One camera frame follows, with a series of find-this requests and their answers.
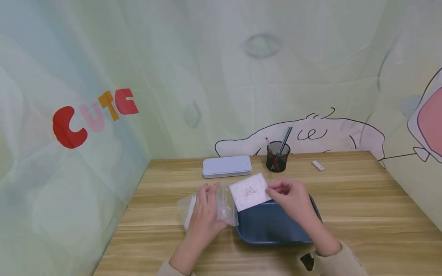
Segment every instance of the felt letter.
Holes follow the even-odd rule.
[[[112,97],[111,92],[108,90],[103,93],[103,95],[98,97],[98,101],[100,102],[100,105],[102,108],[107,107],[110,115],[112,116],[112,119],[114,121],[118,120],[118,114],[115,111],[114,107],[112,106],[112,101],[114,100],[114,97]]]
[[[94,102],[92,104],[92,108],[95,111],[95,114],[97,116],[96,119],[94,119],[89,112],[87,105],[80,105],[78,106],[80,109],[81,115],[83,115],[83,118],[85,119],[86,123],[88,124],[89,128],[93,132],[100,132],[104,128],[104,116],[103,112],[101,111],[101,108],[99,107],[97,102]]]
[[[67,148],[79,147],[88,137],[88,132],[82,128],[73,132],[69,123],[75,111],[72,106],[65,106],[57,110],[52,117],[52,129],[57,140]]]
[[[118,89],[115,91],[115,105],[118,111],[123,115],[136,114],[138,108],[133,100],[127,98],[133,97],[132,91],[129,88]]]

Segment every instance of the red pen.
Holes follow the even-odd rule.
[[[275,166],[276,169],[279,171],[278,163],[276,162],[276,157],[275,157],[275,155],[273,154],[272,149],[271,149],[271,147],[270,147],[269,138],[266,137],[266,141],[267,141],[267,145],[268,145],[268,147],[269,147],[269,152],[270,152],[270,154],[273,155],[273,166]]]

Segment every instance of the clear plastic bag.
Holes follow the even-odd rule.
[[[195,203],[196,193],[193,193],[190,196],[178,201],[178,209],[181,216],[181,222],[186,231],[189,227],[189,222],[193,213]],[[229,186],[225,183],[221,183],[217,190],[217,211],[218,219],[227,222],[233,227],[239,225],[238,212],[236,211],[236,206],[233,201],[232,194],[230,193]]]

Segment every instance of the sleeve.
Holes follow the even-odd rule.
[[[364,266],[345,244],[336,255],[322,257],[314,253],[316,270],[321,276],[368,276]]]
[[[165,261],[161,266],[160,270],[156,274],[156,276],[185,276],[181,274],[178,270],[175,270],[170,266],[169,261]]]

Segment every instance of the blue tray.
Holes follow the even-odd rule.
[[[313,208],[322,221],[315,201]],[[288,245],[312,243],[309,235],[292,220],[274,200],[261,203],[238,213],[238,235],[253,245]]]

